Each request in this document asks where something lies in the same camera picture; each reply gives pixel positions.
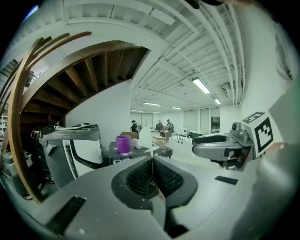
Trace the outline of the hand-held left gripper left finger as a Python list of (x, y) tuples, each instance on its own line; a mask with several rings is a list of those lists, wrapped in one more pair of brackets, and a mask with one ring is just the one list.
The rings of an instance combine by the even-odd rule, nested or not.
[[(43, 240), (168, 240), (169, 235), (154, 219), (150, 210), (139, 205), (134, 210), (121, 203), (111, 189), (113, 177), (136, 164), (141, 157), (93, 170), (72, 181), (48, 197), (40, 210), (22, 219)], [(85, 201), (61, 234), (54, 232), (49, 222), (72, 197)]]

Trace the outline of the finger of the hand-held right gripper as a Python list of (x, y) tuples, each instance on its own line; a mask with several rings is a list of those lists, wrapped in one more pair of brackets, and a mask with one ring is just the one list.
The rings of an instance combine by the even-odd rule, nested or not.
[(228, 161), (230, 150), (242, 149), (242, 146), (237, 142), (217, 142), (196, 144), (192, 147), (195, 155), (201, 158), (207, 158), (214, 161)]
[(223, 143), (227, 142), (229, 138), (228, 134), (208, 134), (193, 138), (192, 144)]

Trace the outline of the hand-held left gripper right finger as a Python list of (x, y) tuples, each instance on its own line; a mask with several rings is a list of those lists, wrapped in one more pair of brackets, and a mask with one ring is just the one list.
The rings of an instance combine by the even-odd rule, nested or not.
[(152, 174), (165, 197), (165, 222), (154, 240), (231, 240), (237, 218), (228, 203), (240, 172), (154, 157)]

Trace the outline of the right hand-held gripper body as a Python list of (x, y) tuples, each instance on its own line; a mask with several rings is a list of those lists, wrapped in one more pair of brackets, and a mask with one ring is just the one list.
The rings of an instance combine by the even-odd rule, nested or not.
[(274, 143), (270, 115), (266, 112), (255, 112), (241, 122), (234, 122), (228, 135), (230, 142), (236, 142), (242, 148), (249, 149), (249, 155), (242, 166), (237, 166), (234, 160), (210, 160), (225, 169), (243, 169), (249, 161), (265, 154)]

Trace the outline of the person's right hand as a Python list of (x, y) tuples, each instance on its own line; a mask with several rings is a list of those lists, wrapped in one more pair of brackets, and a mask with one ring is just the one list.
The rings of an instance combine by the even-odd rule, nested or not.
[(242, 166), (249, 155), (249, 149), (234, 149), (229, 151), (228, 160), (235, 161), (237, 166)]

